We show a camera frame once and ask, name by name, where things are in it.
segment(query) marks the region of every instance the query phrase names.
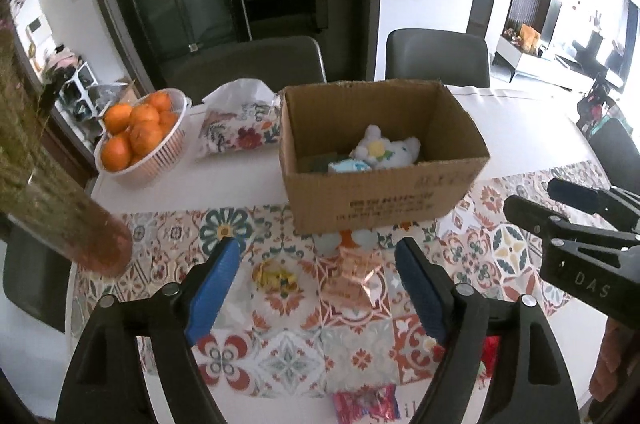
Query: vase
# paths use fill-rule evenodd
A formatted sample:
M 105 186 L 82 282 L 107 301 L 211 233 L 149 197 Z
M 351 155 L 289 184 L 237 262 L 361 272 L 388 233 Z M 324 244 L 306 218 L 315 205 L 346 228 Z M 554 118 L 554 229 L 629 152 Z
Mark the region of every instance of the vase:
M 56 163 L 47 163 L 57 167 Z M 122 220 L 92 200 L 71 177 L 34 172 L 12 220 L 36 239 L 78 265 L 105 277 L 119 277 L 131 260 L 133 239 Z

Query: stuffed toy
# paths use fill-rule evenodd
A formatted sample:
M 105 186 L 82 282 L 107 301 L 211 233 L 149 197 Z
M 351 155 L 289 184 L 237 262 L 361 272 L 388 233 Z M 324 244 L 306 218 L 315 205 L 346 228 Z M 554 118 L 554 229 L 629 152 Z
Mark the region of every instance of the stuffed toy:
M 420 141 L 415 137 L 391 142 L 382 137 L 379 127 L 370 124 L 351 158 L 363 160 L 373 169 L 403 168 L 418 160 L 419 153 Z

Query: orange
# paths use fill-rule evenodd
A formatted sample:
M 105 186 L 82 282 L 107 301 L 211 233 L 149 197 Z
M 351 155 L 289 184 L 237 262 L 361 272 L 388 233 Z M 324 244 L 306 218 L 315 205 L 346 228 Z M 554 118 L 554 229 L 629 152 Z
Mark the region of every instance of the orange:
M 178 114 L 174 114 L 174 112 L 160 112 L 160 128 L 162 128 L 165 137 L 169 135 L 177 120 Z
M 171 97 L 162 90 L 154 92 L 146 98 L 146 103 L 154 107 L 158 112 L 168 112 L 171 109 Z
M 137 123 L 129 134 L 131 147 L 136 155 L 145 157 L 156 149 L 158 144 L 164 139 L 162 128 L 156 122 L 146 120 Z
M 114 104 L 104 114 L 104 126 L 109 133 L 117 135 L 127 129 L 133 108 L 129 104 Z
M 133 128 L 139 122 L 145 121 L 160 122 L 158 111 L 146 102 L 133 107 L 131 115 L 129 115 L 129 126 Z
M 125 134 L 111 137 L 104 146 L 102 146 L 100 152 L 102 165 L 107 171 L 112 173 L 127 168 L 129 162 L 131 162 L 131 157 L 131 145 Z

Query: chair backrest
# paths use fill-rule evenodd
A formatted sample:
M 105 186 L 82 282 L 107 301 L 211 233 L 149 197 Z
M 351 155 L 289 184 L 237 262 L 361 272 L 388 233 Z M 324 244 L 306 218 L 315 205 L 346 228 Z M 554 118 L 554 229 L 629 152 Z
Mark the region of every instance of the chair backrest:
M 386 39 L 385 79 L 489 86 L 489 52 L 482 38 L 432 29 L 394 30 Z
M 70 269 L 69 260 L 13 227 L 2 270 L 4 294 L 28 315 L 62 333 Z
M 208 49 L 181 66 L 172 84 L 199 102 L 220 85 L 239 78 L 260 79 L 274 92 L 291 84 L 326 82 L 316 40 L 290 36 Z
M 640 195 L 640 152 L 622 123 L 609 119 L 589 144 L 611 183 Z

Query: white plastic basket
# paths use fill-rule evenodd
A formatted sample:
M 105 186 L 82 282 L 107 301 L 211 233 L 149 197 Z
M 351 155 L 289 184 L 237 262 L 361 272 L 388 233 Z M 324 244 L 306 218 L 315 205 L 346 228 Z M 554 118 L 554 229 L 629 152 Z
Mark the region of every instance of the white plastic basket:
M 136 162 L 122 171 L 112 173 L 102 166 L 100 153 L 102 145 L 109 139 L 109 134 L 105 133 L 100 142 L 95 147 L 95 165 L 100 173 L 115 178 L 120 184 L 126 187 L 140 188 L 148 186 L 156 180 L 162 173 L 172 169 L 183 156 L 190 139 L 190 115 L 191 99 L 184 95 L 176 88 L 166 88 L 162 90 L 167 92 L 171 98 L 172 112 L 178 115 L 172 130 L 162 140 L 158 147 L 141 161 Z M 148 96 L 142 97 L 136 102 L 136 105 L 145 102 Z

